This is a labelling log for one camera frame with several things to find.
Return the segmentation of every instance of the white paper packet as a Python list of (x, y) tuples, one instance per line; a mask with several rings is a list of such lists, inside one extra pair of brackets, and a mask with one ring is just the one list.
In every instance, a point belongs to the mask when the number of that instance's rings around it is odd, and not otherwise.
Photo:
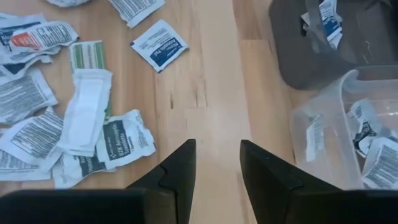
[(26, 29), (44, 22), (46, 22), (46, 20), (43, 14), (0, 19), (0, 64), (4, 65), (0, 66), (0, 68), (3, 74), (21, 77), (25, 72), (22, 70), (26, 70), (29, 66), (31, 66), (34, 63), (32, 62), (34, 58), (43, 55), (40, 58), (43, 62), (51, 61), (51, 58), (47, 55), (52, 55), (59, 52), (59, 49), (52, 49), (39, 53), (23, 52), (21, 54), (17, 54), (12, 52), (9, 45), (9, 40), (15, 31)]
[(124, 166), (156, 151), (154, 138), (144, 126), (139, 110), (114, 116), (104, 124), (96, 152), (107, 169)]
[(162, 7), (164, 0), (108, 0), (119, 12), (122, 20), (132, 29), (147, 16)]
[(40, 170), (49, 171), (62, 151), (56, 145), (62, 119), (49, 107), (44, 114), (15, 124), (0, 138), (0, 149)]
[[(77, 42), (69, 46), (69, 58), (72, 73), (76, 69), (106, 69), (104, 43), (102, 40)], [(106, 108), (105, 120), (110, 119), (112, 114), (112, 103), (109, 98)]]
[(75, 94), (65, 112), (58, 146), (72, 155), (93, 156), (104, 124), (112, 73), (104, 69), (76, 69), (73, 83)]
[[(8, 130), (8, 128), (0, 128), (0, 139)], [(50, 172), (42, 172), (39, 166), (26, 164), (0, 150), (0, 181), (49, 180), (50, 178)]]
[(382, 124), (377, 117), (376, 111), (372, 103), (365, 98), (355, 102), (347, 116), (354, 147), (360, 155), (366, 155), (367, 152), (362, 151), (359, 147), (359, 142), (368, 136), (375, 137), (382, 129)]
[(116, 169), (106, 170), (104, 162), (99, 162), (96, 155), (83, 157), (63, 154), (53, 167), (52, 176), (56, 189), (68, 189), (94, 172), (115, 171)]
[(25, 77), (0, 85), (0, 123), (14, 124), (56, 104), (56, 97), (37, 68), (29, 69)]
[(90, 0), (47, 0), (47, 1), (59, 7), (73, 7), (84, 4)]
[[(60, 47), (54, 47), (50, 54), (57, 54), (60, 51)], [(0, 66), (0, 85), (5, 83), (18, 80), (27, 74), (27, 70), (34, 65), (36, 62), (41, 61), (42, 63), (52, 63), (53, 60), (48, 55), (40, 55), (35, 58), (32, 58), (26, 63), (17, 63), (17, 64), (7, 64)]]
[(44, 52), (53, 47), (69, 46), (79, 38), (67, 22), (52, 21), (17, 30), (10, 39), (13, 52)]
[(398, 189), (398, 143), (388, 138), (373, 140), (362, 181), (372, 189)]
[(131, 42), (131, 47), (150, 63), (156, 72), (162, 71), (188, 49), (187, 43), (163, 20), (156, 22)]
[[(327, 35), (327, 40), (331, 48), (337, 49), (343, 34), (343, 29), (340, 26), (340, 22), (343, 19), (337, 14), (337, 1), (336, 0), (324, 0), (320, 5), (319, 9), (322, 16), (323, 25)], [(306, 12), (301, 16), (304, 22), (310, 25), (310, 16)]]

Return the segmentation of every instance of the alcohol prep pad packet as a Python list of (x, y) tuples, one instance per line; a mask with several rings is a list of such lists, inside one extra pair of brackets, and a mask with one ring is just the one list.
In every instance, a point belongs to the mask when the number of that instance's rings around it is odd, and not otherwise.
[(131, 47), (150, 63), (156, 72), (162, 71), (188, 49), (187, 43), (163, 20), (156, 22), (131, 42)]

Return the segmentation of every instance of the orange label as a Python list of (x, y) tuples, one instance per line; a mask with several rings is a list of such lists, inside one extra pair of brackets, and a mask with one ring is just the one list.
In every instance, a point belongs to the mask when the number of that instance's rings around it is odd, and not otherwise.
[(11, 37), (11, 42), (18, 47), (30, 47), (32, 49), (39, 50), (39, 46), (28, 33), (18, 34)]

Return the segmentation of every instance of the clear plastic bin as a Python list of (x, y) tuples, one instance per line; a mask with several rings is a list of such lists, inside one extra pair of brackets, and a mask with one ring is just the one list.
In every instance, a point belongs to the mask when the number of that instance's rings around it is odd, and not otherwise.
[[(290, 131), (297, 166), (341, 189), (363, 189), (360, 163), (349, 135), (346, 112), (368, 98), (385, 127), (398, 130), (398, 66), (364, 67), (351, 70), (294, 110)], [(324, 150), (307, 162), (306, 130), (322, 116)]]

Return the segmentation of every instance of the wooden floor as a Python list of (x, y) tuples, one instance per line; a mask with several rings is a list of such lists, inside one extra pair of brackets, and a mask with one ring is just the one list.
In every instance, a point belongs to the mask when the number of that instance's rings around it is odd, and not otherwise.
[[(294, 162), (289, 115), (312, 93), (291, 98), (279, 76), (267, 13), (271, 0), (166, 0), (166, 5), (128, 29), (106, 0), (60, 9), (44, 0), (0, 0), (2, 12), (43, 12), (69, 22), (81, 40), (103, 40), (114, 73), (113, 114), (139, 109), (158, 151), (118, 169), (94, 174), (79, 189), (123, 188), (143, 176), (188, 138), (197, 140), (197, 181), (191, 223), (255, 223), (240, 172), (239, 142), (250, 139)], [(155, 73), (129, 43), (159, 19), (189, 44), (162, 73)], [(73, 94), (68, 50), (42, 71), (62, 114)], [(51, 188), (52, 182), (0, 184), (1, 193)]]

